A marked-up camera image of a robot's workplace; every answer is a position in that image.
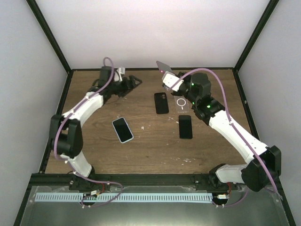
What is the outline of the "black phone case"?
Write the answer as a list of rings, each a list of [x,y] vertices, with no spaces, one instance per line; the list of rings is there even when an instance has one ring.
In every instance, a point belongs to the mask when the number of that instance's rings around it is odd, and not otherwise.
[[[169,113],[168,101],[165,92],[154,94],[156,114],[167,114]]]

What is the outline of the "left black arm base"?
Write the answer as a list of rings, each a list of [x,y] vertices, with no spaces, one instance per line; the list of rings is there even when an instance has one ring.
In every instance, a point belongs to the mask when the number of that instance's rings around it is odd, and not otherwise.
[[[110,185],[108,184],[90,182],[77,176],[72,176],[69,182],[70,190],[78,190],[81,192],[89,192],[93,190],[108,191],[109,188]]]

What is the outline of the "clear magsafe phone case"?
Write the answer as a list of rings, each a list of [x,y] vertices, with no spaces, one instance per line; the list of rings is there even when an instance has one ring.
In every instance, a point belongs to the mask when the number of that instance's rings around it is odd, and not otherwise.
[[[189,104],[187,99],[183,96],[174,96],[175,107],[178,113],[187,113],[189,111]]]

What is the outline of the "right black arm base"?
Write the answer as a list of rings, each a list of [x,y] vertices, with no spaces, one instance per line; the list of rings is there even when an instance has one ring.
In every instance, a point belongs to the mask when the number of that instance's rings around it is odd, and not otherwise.
[[[236,185],[228,185],[221,182],[217,176],[213,174],[193,174],[193,181],[197,190],[207,191],[226,191],[228,189],[237,190]]]

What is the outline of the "black phone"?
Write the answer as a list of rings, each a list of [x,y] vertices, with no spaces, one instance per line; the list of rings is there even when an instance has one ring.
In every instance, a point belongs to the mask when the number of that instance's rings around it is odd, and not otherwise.
[[[180,139],[192,139],[192,121],[189,115],[179,115],[179,137]]]

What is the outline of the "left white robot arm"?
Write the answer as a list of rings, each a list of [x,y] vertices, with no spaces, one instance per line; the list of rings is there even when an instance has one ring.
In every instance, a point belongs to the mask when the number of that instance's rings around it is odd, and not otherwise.
[[[52,116],[50,121],[50,148],[58,160],[69,164],[74,174],[81,175],[79,184],[85,190],[96,185],[92,176],[94,168],[83,154],[82,126],[94,112],[100,109],[111,96],[125,97],[141,85],[142,80],[130,75],[125,76],[125,68],[103,66],[99,78],[96,79],[85,96],[66,113]]]

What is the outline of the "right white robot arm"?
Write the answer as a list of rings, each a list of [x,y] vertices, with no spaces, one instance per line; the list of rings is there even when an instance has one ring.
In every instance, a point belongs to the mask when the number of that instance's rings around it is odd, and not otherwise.
[[[281,151],[268,146],[239,125],[229,113],[227,103],[221,104],[211,96],[211,82],[206,68],[175,76],[169,85],[174,94],[192,103],[195,115],[221,134],[243,157],[242,165],[222,164],[209,177],[210,186],[221,189],[226,182],[245,184],[258,192],[268,184],[277,193],[276,179],[281,174]]]

